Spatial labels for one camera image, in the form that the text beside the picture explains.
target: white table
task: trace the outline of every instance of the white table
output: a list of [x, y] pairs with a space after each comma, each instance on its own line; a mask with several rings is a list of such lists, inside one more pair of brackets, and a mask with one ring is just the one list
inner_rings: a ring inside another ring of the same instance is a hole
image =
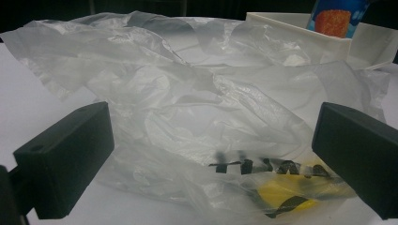
[[[398, 65], [383, 67], [391, 73], [390, 87], [383, 101], [387, 124], [398, 128]], [[0, 164], [10, 171], [16, 166], [12, 152], [73, 110], [91, 103], [94, 97], [78, 93], [65, 102], [50, 94], [31, 71], [21, 65], [0, 44]], [[188, 205], [160, 202], [92, 182], [68, 217], [38, 220], [34, 211], [31, 224], [208, 224]], [[398, 219], [382, 221], [360, 199], [351, 199], [317, 224], [398, 224]]]

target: yellow object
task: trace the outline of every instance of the yellow object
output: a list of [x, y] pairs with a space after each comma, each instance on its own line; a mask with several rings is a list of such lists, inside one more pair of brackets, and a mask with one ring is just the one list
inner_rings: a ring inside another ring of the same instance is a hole
[[257, 192], [270, 208], [280, 211], [275, 212], [276, 215], [305, 210], [317, 205], [317, 201], [304, 197], [305, 193], [300, 187], [300, 181], [303, 179], [311, 178], [302, 175], [278, 174], [274, 180], [266, 182], [257, 189]]

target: dark background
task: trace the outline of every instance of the dark background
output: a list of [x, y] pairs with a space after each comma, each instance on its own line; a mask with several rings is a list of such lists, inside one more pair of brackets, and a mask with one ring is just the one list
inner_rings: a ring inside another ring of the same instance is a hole
[[[245, 20], [248, 11], [311, 13], [315, 3], [315, 0], [185, 1], [186, 16], [235, 20]], [[183, 0], [1, 0], [0, 33], [17, 29], [33, 20], [72, 20], [90, 15], [93, 9], [95, 13], [141, 10], [171, 17], [182, 16], [182, 3]], [[362, 21], [398, 30], [398, 0], [382, 0], [371, 4]]]

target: plastic bag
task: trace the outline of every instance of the plastic bag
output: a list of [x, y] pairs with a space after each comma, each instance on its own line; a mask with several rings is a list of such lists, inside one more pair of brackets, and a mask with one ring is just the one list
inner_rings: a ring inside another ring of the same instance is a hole
[[1, 38], [59, 98], [88, 88], [109, 103], [116, 148], [103, 184], [188, 202], [218, 224], [281, 224], [354, 195], [312, 152], [320, 104], [382, 120], [388, 75], [282, 67], [314, 55], [268, 29], [134, 12], [31, 22]]

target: white surface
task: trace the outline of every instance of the white surface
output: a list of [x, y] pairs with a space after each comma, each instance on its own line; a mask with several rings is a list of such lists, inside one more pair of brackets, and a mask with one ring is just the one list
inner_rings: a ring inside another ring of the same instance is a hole
[[[383, 101], [387, 123], [398, 128], [398, 66], [392, 72], [389, 93]], [[40, 81], [0, 44], [0, 164], [16, 166], [12, 152], [71, 111], [89, 104], [93, 96], [84, 90], [66, 102], [51, 95]], [[38, 221], [32, 211], [31, 224], [208, 224], [188, 205], [159, 202], [93, 182], [70, 215], [60, 220]], [[317, 224], [397, 224], [381, 219], [361, 200], [352, 199], [332, 216]]]
[[269, 23], [304, 34], [325, 48], [333, 43], [343, 46], [347, 52], [340, 56], [353, 68], [382, 68], [394, 60], [398, 49], [397, 30], [360, 22], [351, 41], [350, 38], [329, 37], [307, 30], [310, 16], [302, 13], [248, 12], [246, 21]]

